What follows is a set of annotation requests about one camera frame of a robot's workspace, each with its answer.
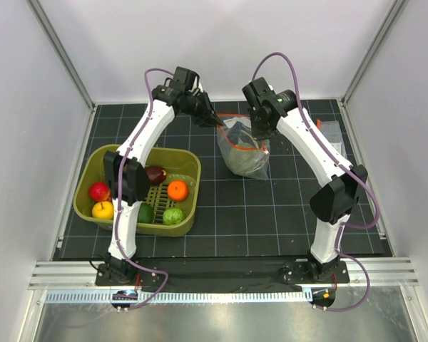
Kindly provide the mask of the clear zip bag orange zipper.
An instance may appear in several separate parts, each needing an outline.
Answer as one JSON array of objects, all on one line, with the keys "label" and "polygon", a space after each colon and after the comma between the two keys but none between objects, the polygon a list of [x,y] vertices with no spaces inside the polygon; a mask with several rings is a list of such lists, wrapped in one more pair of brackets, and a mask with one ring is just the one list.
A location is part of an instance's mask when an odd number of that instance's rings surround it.
[{"label": "clear zip bag orange zipper", "polygon": [[268,180],[270,143],[256,140],[247,115],[221,113],[217,144],[227,168],[235,175]]}]

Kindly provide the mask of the netted green melon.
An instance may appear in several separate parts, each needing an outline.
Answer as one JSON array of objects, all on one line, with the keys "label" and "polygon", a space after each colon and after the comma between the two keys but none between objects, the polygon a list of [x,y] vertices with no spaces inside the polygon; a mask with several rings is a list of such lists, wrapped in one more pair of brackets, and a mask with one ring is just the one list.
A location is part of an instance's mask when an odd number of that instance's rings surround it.
[{"label": "netted green melon", "polygon": [[256,180],[268,180],[270,148],[267,143],[251,145],[241,142],[234,145],[224,141],[219,147],[225,164],[232,173]]}]

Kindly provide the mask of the dark red apple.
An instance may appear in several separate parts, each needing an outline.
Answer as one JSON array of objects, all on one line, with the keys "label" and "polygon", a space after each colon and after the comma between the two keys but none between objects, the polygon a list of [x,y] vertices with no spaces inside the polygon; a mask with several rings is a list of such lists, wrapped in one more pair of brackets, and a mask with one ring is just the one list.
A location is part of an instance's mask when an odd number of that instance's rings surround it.
[{"label": "dark red apple", "polygon": [[152,185],[159,185],[167,178],[166,170],[160,166],[147,166],[145,167],[145,171]]}]

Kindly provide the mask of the orange tangerine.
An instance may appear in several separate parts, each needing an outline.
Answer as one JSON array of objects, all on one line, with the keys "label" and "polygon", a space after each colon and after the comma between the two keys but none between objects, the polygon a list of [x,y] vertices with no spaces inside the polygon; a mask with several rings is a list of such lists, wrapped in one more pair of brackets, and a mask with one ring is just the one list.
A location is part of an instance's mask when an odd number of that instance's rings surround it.
[{"label": "orange tangerine", "polygon": [[168,184],[168,197],[174,202],[184,201],[190,194],[188,185],[182,180],[174,180]]}]

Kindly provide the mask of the olive green plastic basket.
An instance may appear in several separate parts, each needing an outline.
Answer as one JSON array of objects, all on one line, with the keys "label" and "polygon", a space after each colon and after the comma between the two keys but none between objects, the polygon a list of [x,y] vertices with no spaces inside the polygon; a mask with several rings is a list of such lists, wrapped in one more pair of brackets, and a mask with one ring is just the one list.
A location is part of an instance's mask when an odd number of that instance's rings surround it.
[{"label": "olive green plastic basket", "polygon": [[[76,214],[87,222],[93,222],[101,228],[111,231],[113,221],[110,219],[96,219],[92,216],[94,201],[88,190],[94,182],[106,180],[103,156],[108,151],[115,151],[117,144],[104,145],[95,150],[84,167],[81,179],[78,182],[73,198],[73,208]],[[156,235],[162,237],[181,237],[187,234],[193,226],[197,205],[201,164],[196,155],[187,150],[154,147],[146,161],[147,165],[160,166],[168,173],[166,180],[158,185],[151,186],[145,203],[154,210],[151,223],[138,223],[138,234]],[[182,202],[174,202],[168,197],[167,187],[174,180],[184,181],[188,188],[188,197]],[[170,208],[178,208],[185,214],[185,219],[174,225],[164,225],[163,213]]]}]

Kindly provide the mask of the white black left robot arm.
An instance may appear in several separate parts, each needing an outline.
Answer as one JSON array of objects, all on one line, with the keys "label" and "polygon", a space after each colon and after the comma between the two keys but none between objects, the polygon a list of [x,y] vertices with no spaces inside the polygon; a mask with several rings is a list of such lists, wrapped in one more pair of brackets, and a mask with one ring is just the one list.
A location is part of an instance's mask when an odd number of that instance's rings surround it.
[{"label": "white black left robot arm", "polygon": [[148,87],[147,91],[149,101],[142,118],[126,141],[103,157],[114,216],[111,243],[99,271],[121,285],[134,282],[138,271],[132,261],[136,254],[138,212],[151,188],[145,163],[157,139],[181,113],[192,116],[199,127],[220,124],[195,71],[177,67],[163,84]]}]

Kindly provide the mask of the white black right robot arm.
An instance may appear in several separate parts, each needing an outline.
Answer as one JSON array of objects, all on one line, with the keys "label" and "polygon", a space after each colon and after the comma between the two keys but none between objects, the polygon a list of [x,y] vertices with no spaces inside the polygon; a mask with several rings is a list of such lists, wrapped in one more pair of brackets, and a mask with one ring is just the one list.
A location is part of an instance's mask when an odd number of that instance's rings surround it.
[{"label": "white black right robot arm", "polygon": [[364,166],[353,166],[310,118],[291,90],[276,93],[260,77],[243,87],[250,106],[253,137],[287,138],[314,173],[320,189],[310,198],[317,218],[315,238],[307,255],[307,274],[316,282],[330,279],[339,262],[340,232],[359,199],[359,181],[367,179]]}]

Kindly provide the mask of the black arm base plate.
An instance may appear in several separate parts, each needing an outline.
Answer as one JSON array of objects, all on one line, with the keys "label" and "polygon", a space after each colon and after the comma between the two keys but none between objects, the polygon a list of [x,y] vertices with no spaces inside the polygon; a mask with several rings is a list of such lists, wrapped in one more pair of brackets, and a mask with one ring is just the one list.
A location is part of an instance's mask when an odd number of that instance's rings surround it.
[{"label": "black arm base plate", "polygon": [[237,291],[265,289],[267,286],[298,284],[347,284],[350,277],[346,263],[339,261],[334,268],[316,275],[316,268],[305,259],[282,257],[214,257],[140,259],[138,265],[169,273],[168,291]]}]

